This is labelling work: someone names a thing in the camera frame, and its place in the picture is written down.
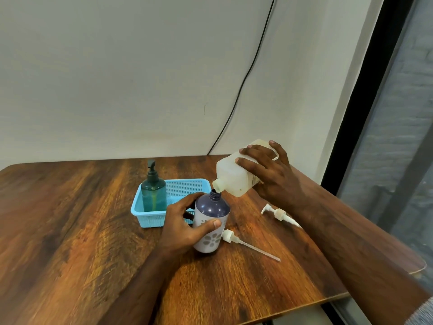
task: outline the glass pane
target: glass pane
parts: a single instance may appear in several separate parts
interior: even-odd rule
[[[433,0],[418,0],[339,197],[433,264]],[[433,292],[433,270],[417,277]]]

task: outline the white plastic jug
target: white plastic jug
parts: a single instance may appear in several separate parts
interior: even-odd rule
[[[266,148],[272,149],[276,155],[275,149],[269,146],[267,141],[257,139],[254,140],[250,145],[261,145]],[[223,190],[229,192],[233,196],[240,197],[244,195],[252,186],[260,182],[252,173],[236,164],[235,159],[238,157],[244,157],[257,163],[257,161],[249,156],[242,155],[239,151],[231,154],[228,157],[220,159],[217,162],[216,176],[218,179],[212,183],[215,191],[221,192]]]

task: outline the blue plastic basket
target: blue plastic basket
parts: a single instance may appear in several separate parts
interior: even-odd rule
[[[210,183],[206,179],[176,179],[165,180],[165,187],[167,189],[167,205],[178,202],[186,195],[202,191],[210,193]],[[162,227],[164,226],[166,211],[153,211],[144,212],[143,208],[143,195],[141,193],[141,184],[138,186],[133,205],[131,206],[131,213],[135,215],[143,228]],[[193,209],[188,209],[187,212],[194,214]]]

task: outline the purple bottle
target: purple bottle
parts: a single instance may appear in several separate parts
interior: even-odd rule
[[[209,194],[200,196],[195,202],[193,228],[204,224],[208,220],[218,218],[221,220],[221,227],[207,234],[195,245],[194,249],[202,253],[215,251],[219,246],[227,218],[230,213],[230,206],[214,189]]]

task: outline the green pump bottle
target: green pump bottle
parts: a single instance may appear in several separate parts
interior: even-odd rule
[[[148,160],[147,179],[141,184],[141,193],[143,195],[144,212],[165,211],[167,209],[167,192],[165,181],[158,176],[155,171],[155,161]]]

